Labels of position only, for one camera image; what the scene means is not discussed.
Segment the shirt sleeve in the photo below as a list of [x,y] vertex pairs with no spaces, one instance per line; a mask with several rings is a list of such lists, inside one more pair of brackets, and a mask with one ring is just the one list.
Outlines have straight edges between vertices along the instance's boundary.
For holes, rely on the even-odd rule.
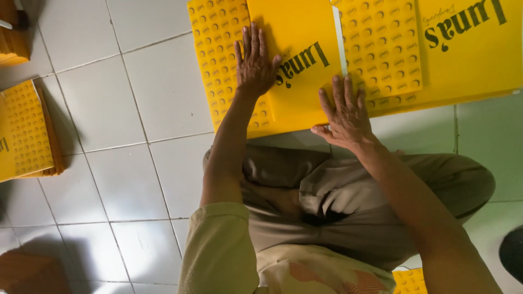
[[249,210],[233,202],[208,204],[191,216],[179,294],[256,290],[259,277],[248,222]]

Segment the khaki pants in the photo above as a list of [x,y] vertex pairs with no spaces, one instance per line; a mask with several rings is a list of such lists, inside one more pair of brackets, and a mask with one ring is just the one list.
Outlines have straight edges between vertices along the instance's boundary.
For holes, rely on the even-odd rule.
[[[207,165],[210,150],[203,159]],[[406,227],[376,181],[357,159],[329,153],[247,146],[245,180],[266,187],[299,188],[303,221],[280,214],[254,185],[242,185],[256,252],[279,244],[320,245],[391,271],[417,254]],[[494,177],[479,163],[456,154],[400,156],[461,223],[485,205]]]

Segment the beige shirt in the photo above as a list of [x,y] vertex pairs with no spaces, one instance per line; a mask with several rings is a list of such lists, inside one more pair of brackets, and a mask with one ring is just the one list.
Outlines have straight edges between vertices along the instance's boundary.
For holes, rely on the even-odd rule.
[[190,218],[178,293],[386,294],[391,273],[315,245],[254,252],[249,210],[222,202]]

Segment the person's left hand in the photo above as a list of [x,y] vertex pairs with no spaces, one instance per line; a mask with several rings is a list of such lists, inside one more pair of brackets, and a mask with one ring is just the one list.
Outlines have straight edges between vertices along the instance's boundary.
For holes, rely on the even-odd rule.
[[269,61],[265,34],[262,29],[257,28],[255,22],[251,23],[250,34],[249,28],[243,27],[243,48],[245,55],[242,58],[240,42],[234,42],[237,91],[258,99],[274,85],[281,56],[274,56],[272,63]]

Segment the hand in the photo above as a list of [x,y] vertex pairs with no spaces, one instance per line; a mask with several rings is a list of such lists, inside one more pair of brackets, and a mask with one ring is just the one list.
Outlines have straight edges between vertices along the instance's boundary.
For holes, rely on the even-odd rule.
[[321,88],[319,91],[320,104],[327,114],[331,130],[323,126],[313,126],[311,131],[330,144],[347,148],[355,154],[366,143],[379,143],[370,126],[365,106],[365,90],[360,88],[354,95],[353,82],[349,76],[342,82],[341,78],[335,75],[332,87],[336,107],[331,105],[325,89]]
[[240,43],[234,42],[236,51],[236,79],[237,91],[258,99],[267,93],[276,81],[276,74],[281,63],[281,56],[276,55],[269,62],[269,50],[265,42],[265,34],[251,23],[249,28],[243,27],[243,48],[245,55],[242,58]]

